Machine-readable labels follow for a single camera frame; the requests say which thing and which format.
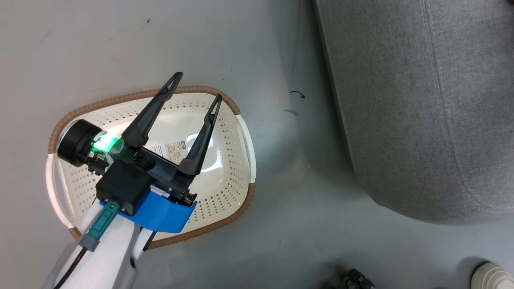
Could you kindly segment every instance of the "green led light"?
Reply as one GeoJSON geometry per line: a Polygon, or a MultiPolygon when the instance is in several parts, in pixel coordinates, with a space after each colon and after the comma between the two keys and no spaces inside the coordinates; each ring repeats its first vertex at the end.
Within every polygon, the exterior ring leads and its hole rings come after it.
{"type": "Polygon", "coordinates": [[[108,153],[114,146],[119,138],[112,133],[106,133],[100,137],[95,143],[93,143],[92,152],[102,151],[108,153]]]}

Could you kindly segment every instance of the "white plastic basket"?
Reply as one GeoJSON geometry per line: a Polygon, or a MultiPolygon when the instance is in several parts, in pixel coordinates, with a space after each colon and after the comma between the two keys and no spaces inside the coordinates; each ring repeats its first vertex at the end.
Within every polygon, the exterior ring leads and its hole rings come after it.
{"type": "MultiPolygon", "coordinates": [[[[75,238],[87,226],[85,222],[90,222],[87,215],[100,177],[88,172],[86,166],[77,168],[57,158],[58,138],[81,118],[120,136],[156,92],[85,106],[68,114],[54,130],[46,164],[48,195],[57,216],[75,238]]],[[[164,104],[145,147],[165,149],[167,144],[184,142],[190,149],[217,93],[221,92],[204,86],[179,87],[164,104]]],[[[244,213],[251,201],[256,168],[250,133],[237,106],[228,96],[221,95],[223,102],[201,174],[190,186],[191,192],[198,194],[198,204],[181,233],[157,233],[151,247],[180,242],[231,223],[244,213]]]]}

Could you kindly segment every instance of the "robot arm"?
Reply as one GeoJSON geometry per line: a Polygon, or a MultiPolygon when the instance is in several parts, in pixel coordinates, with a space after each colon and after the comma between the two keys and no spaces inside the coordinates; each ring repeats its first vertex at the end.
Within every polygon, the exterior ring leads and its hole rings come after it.
{"type": "Polygon", "coordinates": [[[58,157],[102,177],[86,217],[89,227],[63,251],[43,289],[132,288],[137,259],[155,232],[182,231],[196,205],[189,186],[200,174],[222,97],[214,99],[189,154],[176,165],[143,146],[181,78],[175,73],[121,138],[82,119],[61,136],[58,157]]]}
{"type": "MultiPolygon", "coordinates": [[[[149,240],[148,232],[141,230],[134,222],[117,215],[103,234],[95,251],[84,253],[61,289],[132,288],[138,274],[137,259],[143,250],[140,243],[143,241],[143,244],[146,244],[149,240]]],[[[43,289],[55,288],[82,249],[78,242],[66,246],[43,289]]]]}

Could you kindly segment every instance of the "gray fabric ottoman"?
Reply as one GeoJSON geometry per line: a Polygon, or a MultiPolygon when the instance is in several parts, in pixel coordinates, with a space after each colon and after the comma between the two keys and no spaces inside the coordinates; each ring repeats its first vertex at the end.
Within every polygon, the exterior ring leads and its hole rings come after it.
{"type": "Polygon", "coordinates": [[[514,215],[514,5],[317,0],[357,178],[411,218],[514,215]]]}

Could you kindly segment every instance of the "printed label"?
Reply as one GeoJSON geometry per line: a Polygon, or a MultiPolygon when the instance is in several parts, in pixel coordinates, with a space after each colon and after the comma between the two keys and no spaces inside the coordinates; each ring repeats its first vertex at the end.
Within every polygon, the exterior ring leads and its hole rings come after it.
{"type": "Polygon", "coordinates": [[[189,152],[185,140],[172,141],[158,146],[149,147],[148,149],[177,165],[180,164],[189,152]]]}

